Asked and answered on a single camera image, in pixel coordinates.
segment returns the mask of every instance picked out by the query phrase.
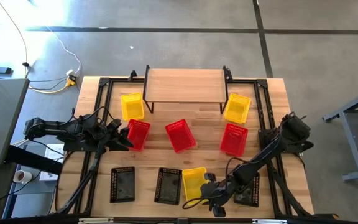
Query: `gray floor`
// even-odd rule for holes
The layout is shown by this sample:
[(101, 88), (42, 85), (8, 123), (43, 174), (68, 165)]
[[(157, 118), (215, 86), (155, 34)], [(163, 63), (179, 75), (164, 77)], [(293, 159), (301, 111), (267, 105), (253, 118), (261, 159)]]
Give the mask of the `gray floor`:
[[(75, 27), (197, 27), (255, 29), (251, 0), (1, 0), (20, 26), (47, 24)], [(358, 30), (358, 1), (259, 0), (266, 29)], [(24, 49), (0, 8), (0, 65), (21, 78)], [(220, 68), (236, 77), (266, 77), (258, 34), (174, 34), (61, 32), (57, 35), (83, 63), (81, 75), (128, 75), (144, 72), (146, 64), (163, 68)], [(64, 76), (78, 66), (49, 32), (24, 32), (31, 80)], [(292, 110), (306, 114), (315, 147), (305, 153), (308, 184), (316, 213), (337, 213), (358, 220), (358, 181), (341, 175), (356, 171), (340, 121), (321, 117), (358, 95), (358, 35), (266, 35), (273, 75), (284, 78)], [(51, 83), (34, 83), (50, 86)], [(22, 139), (27, 119), (67, 119), (78, 90), (57, 95), (28, 91), (13, 142)], [(43, 138), (55, 143), (54, 138)], [(14, 216), (46, 213), (50, 196), (20, 196)]]

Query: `black metal frame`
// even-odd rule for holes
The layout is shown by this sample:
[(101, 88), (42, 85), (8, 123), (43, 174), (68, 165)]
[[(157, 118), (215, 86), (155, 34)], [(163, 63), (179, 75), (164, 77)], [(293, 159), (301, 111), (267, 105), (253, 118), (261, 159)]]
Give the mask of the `black metal frame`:
[(59, 175), (62, 171), (62, 164), (53, 159), (45, 158), (26, 151), (16, 146), (9, 146), (5, 157), (5, 162), (15, 162), (17, 164), (39, 169), (51, 174)]
[[(94, 109), (96, 110), (97, 108), (100, 107), (100, 102), (101, 102), (101, 97), (102, 97), (102, 92), (104, 88), (108, 88), (108, 94), (106, 95), (106, 101), (104, 106), (106, 108), (109, 108), (110, 106), (110, 99), (111, 99), (111, 94), (112, 94), (112, 87), (114, 85), (114, 83), (146, 83), (147, 82), (147, 73), (148, 70), (150, 69), (150, 67), (147, 65), (146, 66), (146, 73), (145, 73), (145, 78), (135, 78), (137, 77), (137, 74), (135, 71), (132, 71), (131, 75), (129, 78), (126, 77), (122, 77), (122, 78), (100, 78), (99, 81), (99, 88), (98, 88), (98, 93), (96, 95), (96, 101), (95, 101), (95, 106)], [(270, 101), (270, 95), (269, 95), (269, 87), (267, 85), (267, 80), (266, 79), (233, 79), (230, 69), (226, 68), (225, 66), (223, 66), (223, 70), (224, 75), (225, 75), (225, 84), (226, 84), (226, 93), (228, 96), (228, 91), (227, 91), (227, 84), (252, 84), (254, 86), (254, 91), (255, 91), (255, 99), (257, 102), (257, 111), (258, 111), (258, 116), (259, 116), (259, 124), (260, 124), (260, 129), (261, 130), (266, 130), (266, 125), (265, 125), (265, 118), (264, 118), (264, 112), (263, 112), (263, 108), (262, 108), (262, 101), (260, 99), (260, 88), (263, 89), (264, 91), (264, 97), (266, 100), (266, 105), (267, 105), (267, 114), (268, 114), (268, 120), (269, 120), (269, 124), (270, 124), (270, 128), (275, 127), (275, 123), (274, 123), (274, 117), (273, 117), (273, 109), (272, 109), (272, 104)], [(224, 104), (224, 107), (222, 108), (221, 106), (221, 111), (224, 110), (224, 108), (226, 107), (226, 103)], [(152, 103), (152, 107), (149, 108), (149, 110), (153, 110), (154, 105)], [(107, 112), (104, 111), (103, 113), (103, 121), (107, 120)], [(90, 152), (86, 152), (85, 153), (85, 157), (84, 157), (84, 161), (83, 161), (83, 167), (81, 170), (81, 175), (80, 175), (80, 181), (84, 178), (84, 176), (86, 175), (86, 171), (88, 170), (88, 166), (90, 163)], [(277, 168), (278, 168), (278, 173), (280, 174), (280, 176), (283, 178), (283, 181), (285, 182), (285, 174), (284, 174), (284, 170), (283, 170), (283, 163), (282, 163), (282, 158), (281, 156), (277, 156), (276, 157), (277, 160)], [(87, 215), (91, 215), (91, 210), (92, 210), (92, 205), (93, 205), (93, 197), (94, 197), (94, 191), (95, 191), (95, 187), (96, 187), (96, 178), (97, 175), (95, 175), (92, 179), (91, 179), (91, 183), (90, 183), (90, 188), (89, 188), (89, 194), (88, 194), (88, 200), (86, 203), (86, 207), (84, 210), (84, 213)], [(278, 217), (280, 215), (283, 215), (283, 213), (280, 210), (280, 207), (278, 205), (278, 197), (277, 197), (277, 190), (276, 190), (276, 186), (275, 186), (275, 181), (273, 179), (272, 176), (272, 171), (270, 169), (268, 169), (268, 179), (269, 179), (269, 186), (270, 186), (270, 193), (272, 196), (272, 204), (273, 204), (273, 211), (274, 211), (274, 215), (275, 217)], [(80, 206), (81, 206), (81, 202), (82, 202), (82, 194), (80, 195), (80, 197), (78, 198), (78, 200), (75, 203), (74, 206), (74, 213), (80, 213)], [(286, 198), (286, 196), (284, 196), (284, 202), (285, 202), (285, 214), (286, 215), (291, 215), (291, 206)]]
[[(149, 76), (149, 70), (150, 70), (150, 66), (146, 65), (146, 72), (144, 75), (144, 86), (143, 86), (143, 101), (146, 104), (147, 108), (149, 109), (150, 113), (154, 113), (154, 102), (151, 102), (152, 106), (150, 107), (149, 102), (146, 101), (146, 89), (147, 89), (146, 87), (147, 87), (147, 78)], [(223, 114), (224, 109), (227, 105), (227, 101), (229, 101), (229, 93), (227, 91), (227, 82), (233, 81), (233, 77), (231, 76), (230, 69), (226, 68), (226, 66), (223, 65), (222, 70), (223, 70), (223, 76), (224, 76), (224, 87), (225, 87), (226, 100), (225, 100), (223, 106), (222, 106), (222, 103), (219, 103), (221, 114)]]

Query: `black tray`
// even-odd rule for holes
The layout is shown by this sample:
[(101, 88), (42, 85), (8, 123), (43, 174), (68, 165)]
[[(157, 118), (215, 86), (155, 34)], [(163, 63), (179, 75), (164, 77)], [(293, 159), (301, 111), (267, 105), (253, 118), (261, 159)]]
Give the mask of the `black tray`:
[(160, 168), (154, 202), (178, 205), (181, 189), (181, 170)]
[(135, 200), (135, 167), (111, 169), (110, 203)]
[(234, 194), (234, 203), (259, 207), (259, 173), (247, 185), (241, 194)]

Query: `plastic basket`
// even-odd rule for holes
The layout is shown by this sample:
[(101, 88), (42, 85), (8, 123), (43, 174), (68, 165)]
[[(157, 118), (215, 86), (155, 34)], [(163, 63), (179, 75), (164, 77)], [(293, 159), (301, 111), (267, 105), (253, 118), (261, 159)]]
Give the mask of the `plastic basket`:
[(142, 94), (133, 93), (121, 96), (122, 118), (124, 121), (130, 119), (143, 119), (144, 109)]
[(111, 169), (110, 203), (135, 200), (135, 167)]
[(233, 156), (242, 156), (246, 146), (248, 129), (227, 124), (224, 130), (221, 151)]
[[(200, 187), (208, 183), (208, 180), (204, 178), (204, 174), (206, 173), (205, 167), (199, 167), (194, 169), (187, 169), (182, 171), (183, 176), (183, 185), (185, 186), (185, 195), (186, 201), (201, 197), (201, 190)], [(189, 205), (194, 205), (197, 203), (197, 200), (189, 202)]]
[(181, 173), (178, 169), (159, 169), (154, 202), (179, 205)]
[(134, 147), (130, 147), (130, 149), (140, 152), (144, 148), (144, 143), (150, 130), (150, 124), (131, 119), (128, 123), (128, 128), (128, 139), (134, 145)]
[(250, 98), (231, 93), (224, 112), (224, 118), (239, 124), (245, 123), (250, 103)]
[(196, 145), (196, 141), (184, 119), (167, 125), (165, 130), (176, 153)]

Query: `desk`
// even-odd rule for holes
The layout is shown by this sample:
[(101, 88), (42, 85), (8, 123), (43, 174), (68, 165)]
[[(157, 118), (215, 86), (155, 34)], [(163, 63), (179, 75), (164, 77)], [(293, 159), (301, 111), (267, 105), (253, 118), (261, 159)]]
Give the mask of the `desk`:
[[(99, 79), (100, 77), (84, 77), (76, 106), (76, 116), (93, 112)], [(275, 78), (268, 79), (267, 81), (275, 122), (278, 126), (281, 118), (290, 112), (287, 93), (282, 79)], [(249, 133), (245, 153), (242, 157), (243, 159), (251, 159), (259, 152), (257, 133), (260, 129), (254, 88), (252, 85), (247, 84), (229, 84), (228, 87), (229, 93), (237, 93), (251, 98), (247, 122), (243, 124), (249, 130)], [(143, 83), (115, 83), (112, 88), (109, 107), (112, 116), (122, 118), (121, 95), (142, 93), (142, 90)], [(103, 92), (101, 102), (104, 102), (105, 97), (106, 92)], [(165, 126), (179, 119), (186, 119), (197, 145), (184, 153), (175, 154), (165, 132)], [(143, 152), (107, 152), (102, 156), (91, 215), (94, 217), (212, 218), (213, 214), (208, 211), (206, 206), (199, 205), (189, 210), (181, 209), (181, 206), (186, 201), (183, 186), (180, 205), (155, 203), (154, 194), (159, 167), (190, 169), (204, 166), (208, 172), (215, 173), (218, 180), (223, 179), (224, 168), (230, 156), (219, 151), (224, 128), (227, 124), (224, 116), (220, 114), (219, 108), (214, 103), (161, 103), (155, 105), (154, 114), (150, 114), (145, 110), (144, 121), (150, 123), (151, 128)], [(83, 157), (84, 153), (76, 152), (66, 161), (58, 190), (58, 204), (60, 207), (78, 185)], [(302, 206), (308, 212), (313, 213), (302, 163), (293, 155), (283, 154), (282, 157), (289, 189)], [(111, 169), (122, 166), (135, 166), (135, 201), (109, 203)], [(229, 167), (233, 168), (235, 166), (236, 162), (233, 162)], [(272, 199), (266, 167), (259, 170), (259, 173), (259, 208), (238, 205), (230, 199), (224, 206), (227, 218), (273, 217)], [(86, 204), (88, 189), (85, 188), (81, 211)], [(284, 211), (281, 192), (279, 190), (277, 192), (280, 208)]]

